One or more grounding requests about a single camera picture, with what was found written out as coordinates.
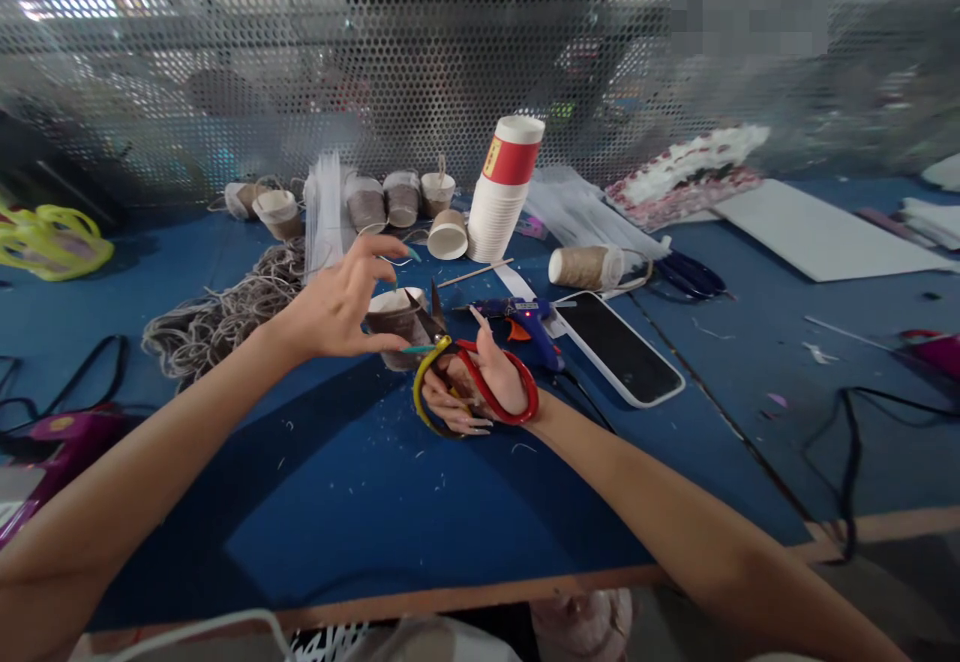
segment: scissors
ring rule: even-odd
[[[517,371],[520,373],[520,380],[523,383],[523,389],[527,393],[527,409],[525,409],[520,414],[512,415],[507,412],[503,406],[497,400],[496,396],[490,390],[490,387],[487,385],[486,380],[483,379],[483,375],[480,373],[480,368],[477,367],[477,363],[473,361],[473,358],[470,357],[471,352],[477,351],[477,345],[468,340],[457,340],[456,342],[447,334],[447,327],[443,320],[443,310],[440,307],[440,293],[437,291],[437,284],[433,280],[430,281],[430,307],[432,314],[428,313],[423,307],[420,306],[420,303],[417,302],[409,292],[407,292],[407,299],[410,301],[410,304],[414,309],[417,310],[417,320],[423,325],[423,329],[426,331],[427,336],[430,337],[430,341],[433,344],[433,348],[430,349],[427,356],[424,357],[423,362],[420,363],[420,368],[417,370],[417,376],[413,381],[413,404],[417,408],[417,414],[420,416],[420,419],[423,420],[424,424],[427,425],[430,429],[436,432],[441,437],[447,437],[449,439],[463,439],[464,435],[452,432],[447,429],[446,425],[442,422],[438,425],[430,419],[430,414],[427,412],[426,407],[423,404],[423,379],[427,374],[427,370],[433,367],[437,360],[443,354],[455,354],[460,360],[466,365],[467,371],[470,373],[470,376],[473,378],[474,384],[477,386],[477,389],[480,391],[480,395],[483,397],[484,401],[490,405],[491,409],[496,413],[497,417],[500,418],[505,424],[509,425],[522,425],[526,422],[529,422],[540,409],[540,395],[537,392],[537,383],[533,379],[533,375],[530,374],[530,370],[527,369],[526,365],[523,364],[515,355],[510,354],[504,350],[504,354],[507,356],[507,359],[517,368]]]
[[[682,252],[671,249],[666,257],[655,260],[653,266],[687,297],[708,300],[727,294],[727,283],[720,275]]]

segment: white phone case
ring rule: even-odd
[[[658,398],[655,399],[653,402],[641,402],[640,400],[638,400],[636,397],[634,397],[634,396],[630,393],[630,391],[623,385],[623,383],[622,383],[619,379],[617,379],[616,375],[614,375],[613,372],[610,371],[610,368],[607,367],[606,364],[604,364],[603,360],[600,359],[600,357],[597,355],[597,353],[594,352],[593,349],[591,349],[591,348],[587,345],[587,343],[583,341],[583,339],[580,337],[580,335],[577,334],[577,331],[573,328],[573,326],[572,326],[569,322],[567,322],[566,319],[564,319],[564,321],[563,321],[563,322],[564,322],[564,328],[566,329],[567,334],[570,335],[570,339],[572,339],[574,342],[576,342],[577,347],[579,347],[579,348],[583,351],[583,353],[590,359],[590,361],[593,362],[593,364],[596,366],[596,368],[597,368],[598,370],[600,370],[600,374],[602,374],[604,377],[607,378],[607,382],[609,382],[611,385],[613,385],[613,388],[620,394],[621,397],[623,397],[623,399],[626,401],[626,403],[627,403],[628,405],[630,405],[631,407],[636,407],[636,408],[638,408],[638,409],[649,409],[649,408],[651,408],[651,407],[656,407],[656,406],[657,406],[658,404],[660,404],[661,402],[664,402],[664,401],[670,399],[671,397],[680,394],[681,392],[683,392],[683,390],[686,389],[686,387],[687,387],[687,380],[684,378],[684,376],[683,376],[682,374],[680,374],[679,372],[677,372],[677,368],[674,367],[672,364],[670,364],[670,363],[664,358],[664,356],[663,356],[662,354],[660,354],[660,353],[653,347],[653,345],[651,345],[651,344],[650,344],[649,342],[647,342],[643,337],[641,337],[641,336],[637,333],[637,331],[636,331],[635,329],[633,329],[633,327],[631,327],[631,326],[627,323],[627,321],[626,321],[625,319],[623,319],[623,317],[621,317],[620,315],[618,315],[618,314],[614,311],[614,309],[613,309],[610,305],[608,305],[608,304],[604,301],[604,299],[603,299],[602,297],[600,297],[600,295],[596,294],[595,292],[575,292],[575,293],[572,294],[572,295],[569,295],[569,296],[567,296],[567,297],[564,297],[563,299],[557,300],[557,302],[566,302],[567,300],[572,300],[572,299],[575,298],[575,297],[578,297],[578,296],[581,296],[581,295],[587,295],[587,294],[593,295],[593,296],[596,297],[598,300],[600,300],[601,304],[603,304],[603,306],[607,308],[607,311],[610,312],[610,314],[612,314],[612,315],[613,315],[614,317],[616,317],[618,320],[620,320],[621,322],[623,322],[624,326],[625,326],[628,330],[630,330],[631,332],[633,332],[633,334],[636,335],[637,339],[640,340],[643,344],[645,344],[645,345],[647,346],[647,348],[648,348],[651,352],[653,352],[657,357],[659,357],[660,360],[661,360],[661,361],[677,376],[677,378],[680,380],[680,386],[679,386],[679,387],[677,387],[677,388],[674,389],[674,390],[671,390],[670,392],[667,392],[667,394],[663,395],[662,397],[658,397]],[[561,317],[563,317],[563,309],[562,309],[562,308],[556,310],[556,312],[557,312],[558,315],[560,315]]]

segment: phone screen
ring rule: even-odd
[[[592,292],[567,298],[576,307],[557,312],[637,400],[652,404],[683,379]]]

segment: red scissors handle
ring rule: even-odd
[[[470,376],[473,377],[474,384],[476,384],[477,389],[480,390],[484,401],[490,405],[497,417],[499,417],[504,424],[522,425],[536,416],[537,412],[540,411],[540,392],[537,390],[537,383],[534,381],[533,375],[530,374],[527,366],[515,355],[503,350],[507,359],[510,360],[511,364],[517,368],[517,372],[520,373],[520,381],[523,383],[523,389],[527,393],[527,408],[518,415],[512,415],[503,408],[499,400],[497,400],[496,395],[490,391],[490,387],[487,385],[487,381],[483,379],[483,375],[480,374],[480,369],[477,367],[476,362],[470,357],[470,352],[477,351],[476,343],[470,342],[469,340],[457,340],[457,347],[460,348],[457,350],[457,357],[463,360],[463,363],[467,366],[467,371],[470,372]]]

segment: hand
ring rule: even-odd
[[[519,414],[527,408],[527,393],[520,381],[520,373],[493,340],[490,323],[473,307],[470,308],[480,332],[477,334],[477,353],[471,355],[480,368],[480,374],[496,396],[500,405],[510,414]],[[447,385],[433,370],[424,376],[423,399],[435,415],[446,422],[454,432],[466,435],[486,435],[494,420],[502,422],[484,401],[467,366],[458,357],[444,355],[437,368],[460,395],[457,399],[447,392]]]
[[[364,334],[377,280],[396,284],[386,257],[407,257],[407,246],[386,235],[360,236],[333,267],[318,272],[300,294],[266,326],[282,337],[297,363],[314,357],[355,357],[367,352],[402,350],[410,344],[397,335]]]

